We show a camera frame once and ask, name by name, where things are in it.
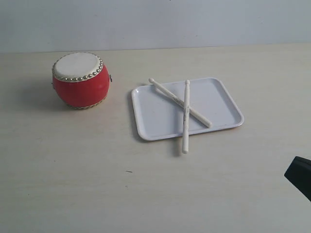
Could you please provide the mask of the white square plastic tray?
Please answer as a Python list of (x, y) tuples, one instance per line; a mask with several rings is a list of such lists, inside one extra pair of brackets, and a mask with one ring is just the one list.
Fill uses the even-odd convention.
[[(153, 85), (137, 87), (131, 97), (137, 131), (142, 139), (156, 141), (182, 136), (182, 106)], [(207, 128), (191, 116), (190, 135), (236, 128), (244, 123), (241, 111), (223, 83), (216, 78), (190, 81), (190, 107), (212, 123), (212, 127)]]

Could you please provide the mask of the wooden drumstick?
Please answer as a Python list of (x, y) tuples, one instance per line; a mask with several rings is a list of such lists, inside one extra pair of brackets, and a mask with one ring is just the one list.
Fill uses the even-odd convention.
[[(162, 84), (156, 82), (154, 79), (149, 78), (149, 82), (153, 84), (158, 90), (160, 90), (164, 95), (166, 95), (168, 98), (173, 100), (176, 104), (178, 104), (181, 107), (184, 107), (184, 100), (181, 100), (178, 96), (176, 96), (174, 93), (169, 91), (166, 87), (164, 87)], [(208, 120), (205, 116), (203, 116), (201, 113), (190, 107), (189, 109), (190, 114), (195, 117), (198, 121), (203, 123), (208, 128), (212, 127), (212, 123), (210, 120)]]
[(182, 153), (189, 152), (190, 81), (185, 81)]

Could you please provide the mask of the small red drum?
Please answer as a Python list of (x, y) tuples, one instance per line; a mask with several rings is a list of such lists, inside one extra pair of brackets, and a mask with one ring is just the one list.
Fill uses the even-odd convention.
[(103, 59), (90, 52), (74, 52), (52, 66), (52, 85), (60, 99), (76, 109), (102, 102), (112, 82)]

